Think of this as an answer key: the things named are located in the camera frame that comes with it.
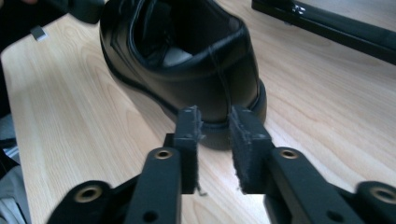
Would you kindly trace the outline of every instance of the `gray fabric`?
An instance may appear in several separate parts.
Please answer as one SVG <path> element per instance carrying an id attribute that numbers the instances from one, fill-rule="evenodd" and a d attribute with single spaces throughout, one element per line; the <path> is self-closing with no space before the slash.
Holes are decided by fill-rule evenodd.
<path id="1" fill-rule="evenodd" d="M 12 168 L 0 180 L 0 217 L 0 224 L 4 223 L 3 221 L 10 224 L 31 223 L 20 166 Z"/>

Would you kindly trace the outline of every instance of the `shoe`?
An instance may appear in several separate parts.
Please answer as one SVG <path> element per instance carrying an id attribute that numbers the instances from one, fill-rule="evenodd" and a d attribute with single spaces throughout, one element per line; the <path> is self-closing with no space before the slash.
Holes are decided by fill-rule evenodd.
<path id="1" fill-rule="evenodd" d="M 214 1 L 109 0 L 100 32 L 115 79 L 150 96 L 173 120 L 179 109 L 198 106 L 205 145 L 228 146 L 231 105 L 265 119 L 248 28 Z"/>

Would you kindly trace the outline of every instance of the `bolt hole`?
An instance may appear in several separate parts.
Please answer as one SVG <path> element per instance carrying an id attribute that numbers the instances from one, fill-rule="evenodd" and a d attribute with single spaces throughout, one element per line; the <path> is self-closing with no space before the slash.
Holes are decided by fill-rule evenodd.
<path id="1" fill-rule="evenodd" d="M 396 193 L 380 187 L 375 187 L 370 189 L 370 192 L 375 196 L 379 201 L 384 203 L 392 203 L 396 204 Z"/>
<path id="2" fill-rule="evenodd" d="M 168 159 L 172 156 L 172 152 L 168 150 L 161 150 L 155 154 L 155 158 L 160 159 L 160 160 L 165 160 Z"/>
<path id="3" fill-rule="evenodd" d="M 280 155 L 286 159 L 297 159 L 298 158 L 298 154 L 291 151 L 291 150 L 282 150 L 280 152 Z"/>
<path id="4" fill-rule="evenodd" d="M 88 186 L 79 190 L 75 196 L 78 203 L 90 203 L 102 195 L 102 189 L 99 186 Z"/>
<path id="5" fill-rule="evenodd" d="M 334 222 L 344 222 L 344 217 L 334 211 L 327 211 L 327 217 Z"/>
<path id="6" fill-rule="evenodd" d="M 147 213 L 145 213 L 145 215 L 143 215 L 143 221 L 147 223 L 154 222 L 157 219 L 158 219 L 158 214 L 153 211 L 148 211 Z"/>

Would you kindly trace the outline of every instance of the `wooden table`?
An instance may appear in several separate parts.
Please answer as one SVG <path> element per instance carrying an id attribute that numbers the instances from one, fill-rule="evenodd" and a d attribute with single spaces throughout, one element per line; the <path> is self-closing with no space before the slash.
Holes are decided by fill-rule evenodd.
<path id="1" fill-rule="evenodd" d="M 265 127 L 326 179 L 348 190 L 364 180 L 396 186 L 396 66 L 250 8 L 220 0 L 247 23 L 267 88 Z M 116 187 L 141 171 L 175 124 L 148 97 L 128 98 L 110 77 L 98 26 L 66 16 L 2 54 L 34 223 L 75 185 Z M 206 197 L 183 196 L 183 223 L 268 223 L 261 195 L 238 189 L 230 151 L 199 147 Z"/>

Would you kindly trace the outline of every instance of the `shoe sole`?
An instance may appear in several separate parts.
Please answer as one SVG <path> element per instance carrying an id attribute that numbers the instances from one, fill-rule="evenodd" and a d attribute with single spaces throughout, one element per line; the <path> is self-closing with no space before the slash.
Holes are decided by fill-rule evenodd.
<path id="1" fill-rule="evenodd" d="M 134 89 L 135 91 L 139 91 L 147 95 L 151 98 L 154 102 L 156 102 L 163 113 L 170 118 L 173 122 L 177 120 L 177 112 L 178 109 L 174 108 L 173 106 L 169 105 L 164 99 L 160 96 L 155 94 L 154 92 L 150 91 L 143 85 L 136 83 L 125 77 L 121 73 L 117 71 L 117 69 L 113 66 L 110 60 L 107 57 L 105 49 L 103 47 L 103 43 L 101 40 L 101 47 L 102 52 L 104 54 L 104 58 L 109 69 L 110 74 L 119 80 L 121 83 L 126 84 L 126 88 Z M 267 100 L 266 100 L 266 92 L 265 87 L 262 81 L 259 79 L 259 88 L 260 88 L 260 95 L 257 98 L 256 102 L 253 106 L 250 107 L 250 110 L 260 119 L 262 122 L 265 122 L 266 118 L 266 109 L 267 109 Z M 202 134 L 204 138 L 200 141 L 200 144 L 206 147 L 224 150 L 230 148 L 230 141 L 229 141 L 229 125 L 228 121 L 221 122 L 221 123 L 207 123 L 203 122 L 202 126 Z"/>

